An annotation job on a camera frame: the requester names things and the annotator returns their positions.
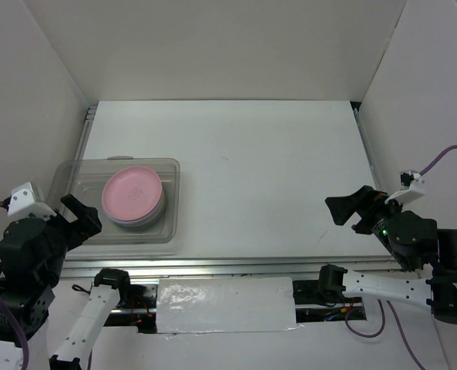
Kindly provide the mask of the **purple plate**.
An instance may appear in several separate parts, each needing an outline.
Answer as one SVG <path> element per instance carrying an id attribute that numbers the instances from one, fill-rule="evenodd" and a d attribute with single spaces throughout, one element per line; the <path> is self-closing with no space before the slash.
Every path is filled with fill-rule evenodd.
<path id="1" fill-rule="evenodd" d="M 106 216 L 114 223 L 121 227 L 142 227 L 148 224 L 154 223 L 165 211 L 166 208 L 166 197 L 162 196 L 159 203 L 155 206 L 155 208 L 149 212 L 146 216 L 140 217 L 136 220 L 119 220 L 111 215 L 107 214 Z"/>

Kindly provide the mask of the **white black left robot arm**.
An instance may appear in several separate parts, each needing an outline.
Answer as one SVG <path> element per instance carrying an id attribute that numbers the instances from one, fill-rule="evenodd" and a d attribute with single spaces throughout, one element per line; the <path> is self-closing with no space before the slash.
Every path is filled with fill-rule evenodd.
<path id="1" fill-rule="evenodd" d="M 0 241 L 0 369 L 89 369 L 92 350 L 111 311 L 133 300 L 126 271 L 104 268 L 87 303 L 53 355 L 48 353 L 49 307 L 69 251 L 99 234 L 98 211 L 72 194 L 61 199 L 75 216 L 25 213 Z"/>

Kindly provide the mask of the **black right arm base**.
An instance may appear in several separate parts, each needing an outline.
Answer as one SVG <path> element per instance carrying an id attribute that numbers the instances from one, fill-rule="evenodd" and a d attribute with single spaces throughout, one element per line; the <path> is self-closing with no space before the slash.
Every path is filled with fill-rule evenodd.
<path id="1" fill-rule="evenodd" d="M 293 280 L 293 298 L 296 305 L 315 304 L 334 307 L 337 304 L 360 304 L 361 298 L 346 298 L 341 292 L 325 290 L 318 280 Z"/>

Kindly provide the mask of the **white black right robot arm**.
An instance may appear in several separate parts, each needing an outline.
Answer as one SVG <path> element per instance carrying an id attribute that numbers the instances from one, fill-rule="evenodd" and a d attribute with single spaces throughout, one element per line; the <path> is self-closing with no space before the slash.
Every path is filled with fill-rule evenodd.
<path id="1" fill-rule="evenodd" d="M 432 275 L 399 280 L 329 264 L 319 273 L 319 297 L 328 302 L 365 297 L 403 302 L 457 325 L 457 230 L 440 229 L 435 220 L 403 208 L 424 195 L 420 186 L 411 184 L 392 195 L 363 186 L 348 196 L 326 198 L 335 224 L 343 226 L 357 214 L 360 220 L 352 227 L 356 234 L 377 237 L 403 271 L 429 265 Z"/>

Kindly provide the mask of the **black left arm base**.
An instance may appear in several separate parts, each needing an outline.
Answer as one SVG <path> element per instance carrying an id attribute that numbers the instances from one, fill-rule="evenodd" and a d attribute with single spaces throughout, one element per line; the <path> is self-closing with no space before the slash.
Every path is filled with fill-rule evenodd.
<path id="1" fill-rule="evenodd" d="M 141 334 L 156 334 L 157 284 L 132 284 L 126 300 L 115 306 L 104 327 L 135 328 Z"/>

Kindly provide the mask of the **pink plate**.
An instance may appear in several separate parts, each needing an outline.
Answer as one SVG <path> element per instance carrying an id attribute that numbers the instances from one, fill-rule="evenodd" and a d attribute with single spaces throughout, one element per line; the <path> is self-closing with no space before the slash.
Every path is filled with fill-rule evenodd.
<path id="1" fill-rule="evenodd" d="M 152 213 L 162 196 L 159 175 L 147 166 L 132 166 L 107 181 L 102 191 L 102 208 L 111 218 L 129 223 Z"/>

